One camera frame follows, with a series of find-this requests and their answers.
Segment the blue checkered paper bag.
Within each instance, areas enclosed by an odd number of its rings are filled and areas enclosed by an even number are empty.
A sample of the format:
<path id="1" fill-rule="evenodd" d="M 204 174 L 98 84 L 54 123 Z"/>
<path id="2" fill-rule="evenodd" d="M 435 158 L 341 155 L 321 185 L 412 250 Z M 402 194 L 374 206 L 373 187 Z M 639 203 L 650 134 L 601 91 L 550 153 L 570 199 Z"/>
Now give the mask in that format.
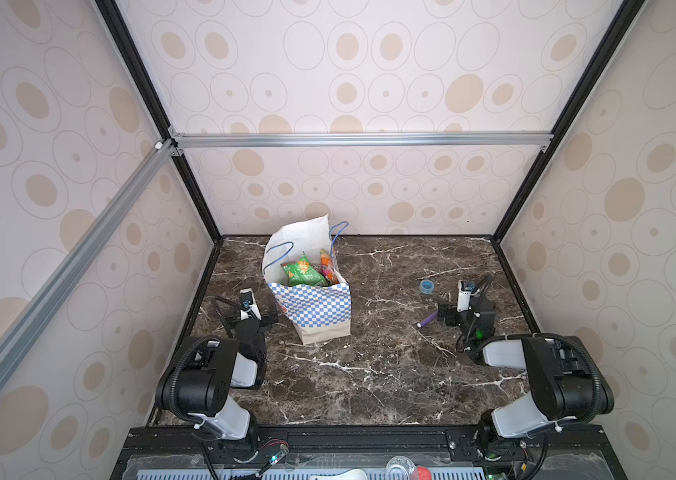
<path id="1" fill-rule="evenodd" d="M 349 226 L 333 225 L 327 215 L 281 227 L 269 239 L 261 273 L 277 306 L 294 325 L 305 345 L 347 337 L 351 334 L 352 298 L 348 281 L 339 271 L 336 240 Z M 290 287 L 281 265 L 306 255 L 319 270 L 320 251 L 329 251 L 340 282 L 325 287 Z"/>

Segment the green chips snack packet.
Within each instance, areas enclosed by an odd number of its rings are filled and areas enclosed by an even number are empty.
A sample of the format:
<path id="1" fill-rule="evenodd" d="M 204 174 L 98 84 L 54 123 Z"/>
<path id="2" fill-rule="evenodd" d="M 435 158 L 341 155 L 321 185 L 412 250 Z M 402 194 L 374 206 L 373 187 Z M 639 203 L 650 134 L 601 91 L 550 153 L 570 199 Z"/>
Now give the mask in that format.
<path id="1" fill-rule="evenodd" d="M 299 260 L 281 265 L 290 287 L 306 285 L 311 287 L 328 286 L 326 277 L 310 262 L 306 255 Z"/>

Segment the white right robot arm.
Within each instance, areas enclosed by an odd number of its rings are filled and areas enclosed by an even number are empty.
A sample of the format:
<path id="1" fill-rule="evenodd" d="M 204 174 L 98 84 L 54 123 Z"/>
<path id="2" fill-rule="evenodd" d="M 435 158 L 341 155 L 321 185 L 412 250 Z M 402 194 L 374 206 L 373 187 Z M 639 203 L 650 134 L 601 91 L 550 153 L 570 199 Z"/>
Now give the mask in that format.
<path id="1" fill-rule="evenodd" d="M 437 319 L 460 329 L 456 349 L 474 363 L 527 374 L 528 393 L 482 415 L 475 435 L 482 446 L 559 432 L 573 423 L 590 423 L 615 408 L 611 386 L 578 337 L 552 333 L 488 337 L 495 319 L 490 303 L 441 304 Z"/>

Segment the colourful fruit candy packet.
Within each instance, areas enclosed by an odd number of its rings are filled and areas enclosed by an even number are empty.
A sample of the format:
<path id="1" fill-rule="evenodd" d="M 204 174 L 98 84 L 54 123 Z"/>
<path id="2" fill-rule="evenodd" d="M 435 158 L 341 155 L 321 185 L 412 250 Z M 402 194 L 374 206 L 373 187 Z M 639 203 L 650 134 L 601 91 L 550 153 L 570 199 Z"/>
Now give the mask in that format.
<path id="1" fill-rule="evenodd" d="M 333 256 L 325 249 L 320 251 L 319 272 L 329 282 L 330 285 L 335 285 L 340 282 Z"/>

